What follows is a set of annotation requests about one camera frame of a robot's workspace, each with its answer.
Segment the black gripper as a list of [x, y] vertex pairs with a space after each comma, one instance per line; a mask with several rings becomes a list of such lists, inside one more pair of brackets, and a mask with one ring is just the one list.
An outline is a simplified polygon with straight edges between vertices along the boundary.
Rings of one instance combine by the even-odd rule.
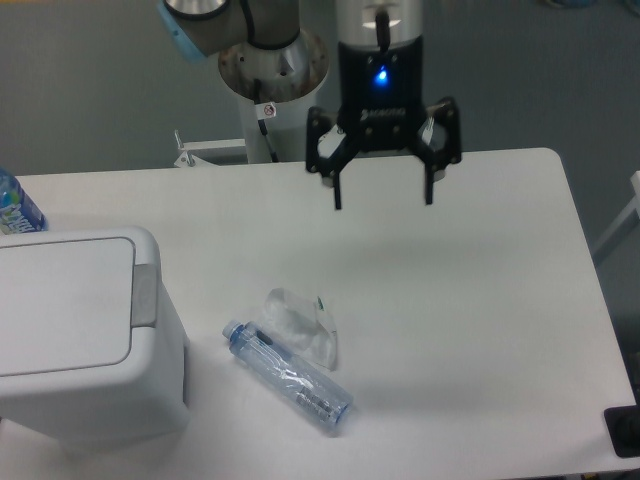
[[407, 149], [424, 165], [424, 199], [431, 205], [435, 184], [462, 160], [460, 110], [453, 97], [426, 108], [422, 100], [423, 40], [393, 44], [383, 51], [338, 44], [339, 114], [308, 110], [305, 168], [319, 174], [342, 209], [340, 174], [359, 152]]

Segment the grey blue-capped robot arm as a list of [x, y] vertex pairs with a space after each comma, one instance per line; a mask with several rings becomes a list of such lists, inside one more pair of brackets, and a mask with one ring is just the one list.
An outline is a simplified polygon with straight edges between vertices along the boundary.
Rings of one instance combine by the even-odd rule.
[[424, 5], [339, 1], [337, 51], [301, 24], [296, 1], [162, 1], [182, 55], [218, 60], [236, 97], [250, 163], [303, 162], [334, 192], [359, 154], [405, 151], [431, 200], [462, 158], [454, 99], [422, 99]]

